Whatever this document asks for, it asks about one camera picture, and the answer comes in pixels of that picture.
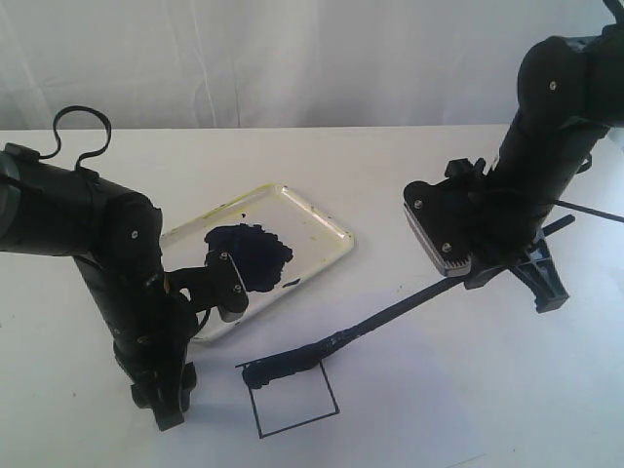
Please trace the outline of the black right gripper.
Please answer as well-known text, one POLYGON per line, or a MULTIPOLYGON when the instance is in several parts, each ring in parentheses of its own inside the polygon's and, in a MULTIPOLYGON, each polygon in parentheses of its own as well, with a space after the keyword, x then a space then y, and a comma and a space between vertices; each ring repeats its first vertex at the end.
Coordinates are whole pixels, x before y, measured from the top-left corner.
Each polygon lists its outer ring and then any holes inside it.
POLYGON ((546 238, 575 222, 568 214, 548 225, 552 203, 528 194, 486 194, 470 232, 473 267, 467 290, 481 288, 509 270, 534 295, 535 310, 561 308, 569 298, 546 238))

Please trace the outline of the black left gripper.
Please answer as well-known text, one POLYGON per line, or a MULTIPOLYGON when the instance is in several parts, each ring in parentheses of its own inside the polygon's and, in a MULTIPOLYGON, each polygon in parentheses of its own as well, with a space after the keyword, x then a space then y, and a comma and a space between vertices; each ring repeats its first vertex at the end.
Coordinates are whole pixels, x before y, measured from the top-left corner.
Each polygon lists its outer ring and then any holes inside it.
POLYGON ((115 359, 131 380, 135 405, 153 411, 160 431, 182 424, 190 408, 197 377, 186 357, 196 330, 196 313, 179 292, 127 302, 112 318, 115 359))

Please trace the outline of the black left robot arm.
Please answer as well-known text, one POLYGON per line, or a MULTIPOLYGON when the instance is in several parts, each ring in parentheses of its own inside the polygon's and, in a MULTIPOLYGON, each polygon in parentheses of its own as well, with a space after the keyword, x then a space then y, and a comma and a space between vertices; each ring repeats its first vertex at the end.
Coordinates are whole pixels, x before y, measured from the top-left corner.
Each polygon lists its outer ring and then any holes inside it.
POLYGON ((196 375, 186 355, 197 321, 168 287, 162 222, 145 195, 94 171, 46 164, 14 143, 1 151, 1 250, 73 258, 135 404, 152 410, 165 431, 190 405, 196 375))

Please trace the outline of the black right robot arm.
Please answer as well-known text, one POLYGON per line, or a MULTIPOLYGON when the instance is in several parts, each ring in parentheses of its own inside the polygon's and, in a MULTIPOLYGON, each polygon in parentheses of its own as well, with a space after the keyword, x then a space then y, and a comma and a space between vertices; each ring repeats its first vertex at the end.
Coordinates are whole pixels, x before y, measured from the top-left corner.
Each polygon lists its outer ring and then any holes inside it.
POLYGON ((471 239, 480 266, 469 287, 509 270, 539 313, 568 299, 546 244, 544 221, 572 179, 590 167, 596 143, 623 125, 623 4, 594 36, 550 36, 526 53, 518 110, 497 159, 470 193, 471 239))

